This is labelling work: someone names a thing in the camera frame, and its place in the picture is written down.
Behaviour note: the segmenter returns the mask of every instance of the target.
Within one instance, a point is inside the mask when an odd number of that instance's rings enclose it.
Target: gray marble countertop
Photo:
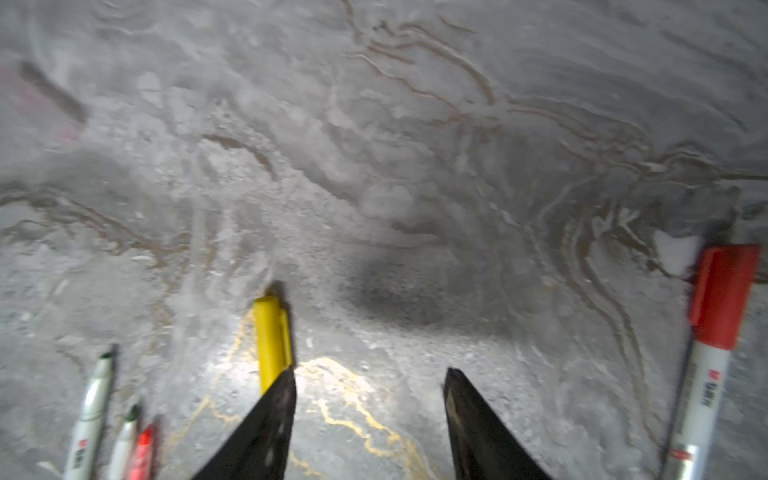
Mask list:
[[[260,389],[279,281],[286,477],[452,478],[461,368],[558,480],[660,469],[706,242],[768,244],[764,2],[0,6],[0,465],[53,479],[119,345],[189,478]],[[19,76],[31,62],[50,88]],[[768,261],[708,478],[766,478]]]

